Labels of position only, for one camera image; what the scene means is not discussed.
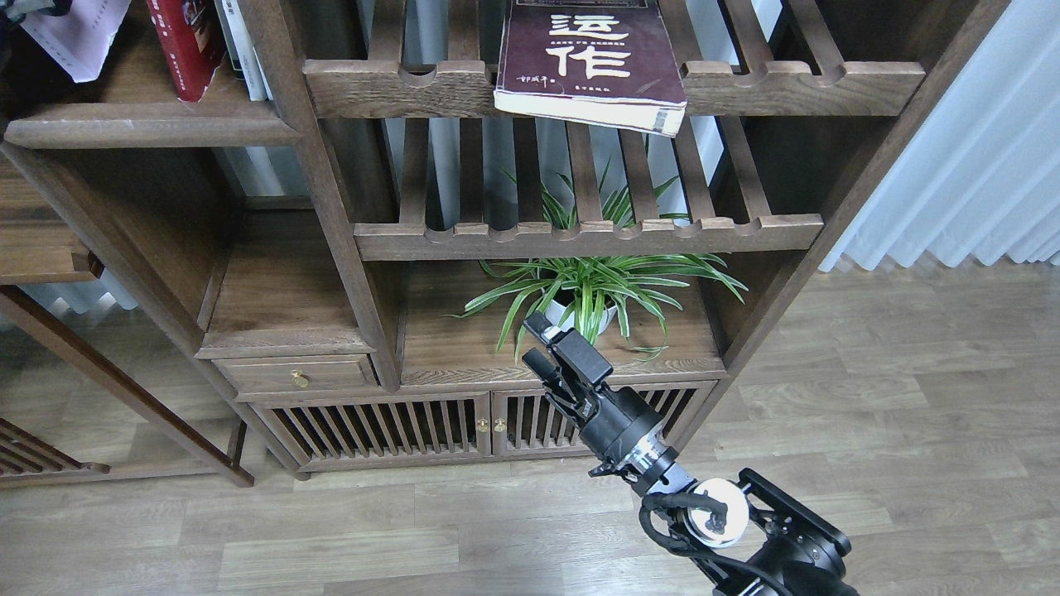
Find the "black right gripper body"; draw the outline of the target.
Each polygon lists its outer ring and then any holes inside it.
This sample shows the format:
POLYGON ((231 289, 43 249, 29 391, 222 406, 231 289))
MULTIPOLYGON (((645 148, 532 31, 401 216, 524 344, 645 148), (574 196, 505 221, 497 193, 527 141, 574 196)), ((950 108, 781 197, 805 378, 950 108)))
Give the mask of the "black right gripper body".
POLYGON ((544 382, 549 402, 579 431, 583 445, 599 458, 588 475, 620 476, 640 497, 685 492, 694 478, 677 464, 678 452, 662 438, 662 416, 629 387, 593 388, 583 382, 544 382))

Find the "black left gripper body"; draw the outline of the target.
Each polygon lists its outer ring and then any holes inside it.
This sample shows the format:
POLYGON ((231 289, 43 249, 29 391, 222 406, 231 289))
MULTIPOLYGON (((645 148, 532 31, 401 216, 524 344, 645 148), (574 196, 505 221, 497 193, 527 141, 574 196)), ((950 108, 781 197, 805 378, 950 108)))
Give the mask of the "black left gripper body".
POLYGON ((1 15, 4 23, 15 27, 35 12, 49 17, 61 17, 68 14, 70 7, 71 0, 4 0, 1 1, 1 15))

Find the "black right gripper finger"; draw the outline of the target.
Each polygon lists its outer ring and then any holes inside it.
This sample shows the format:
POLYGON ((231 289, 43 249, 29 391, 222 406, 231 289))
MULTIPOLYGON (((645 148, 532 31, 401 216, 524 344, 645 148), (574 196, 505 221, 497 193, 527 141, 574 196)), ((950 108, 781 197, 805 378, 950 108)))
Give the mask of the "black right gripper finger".
POLYGON ((525 319, 525 330, 537 337, 547 349, 548 356, 561 369, 569 390, 598 390, 613 373, 610 361, 603 358, 593 344, 576 329, 561 331, 545 315, 533 313, 525 319))
POLYGON ((571 402, 571 392, 561 369, 537 348, 530 348, 522 357, 523 363, 540 378, 547 393, 564 402, 571 402))

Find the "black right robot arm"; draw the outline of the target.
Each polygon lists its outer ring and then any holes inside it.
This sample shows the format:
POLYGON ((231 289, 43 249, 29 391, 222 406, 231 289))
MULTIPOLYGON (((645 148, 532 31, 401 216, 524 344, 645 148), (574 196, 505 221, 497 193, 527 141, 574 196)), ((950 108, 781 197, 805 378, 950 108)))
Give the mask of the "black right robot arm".
POLYGON ((848 536, 750 469, 738 483, 693 478, 666 444, 662 417, 635 390, 610 388, 612 365, 576 329, 538 313, 523 327, 542 343, 523 362, 599 458, 590 475, 628 483, 648 538, 689 559, 716 595, 853 594, 844 581, 848 536))

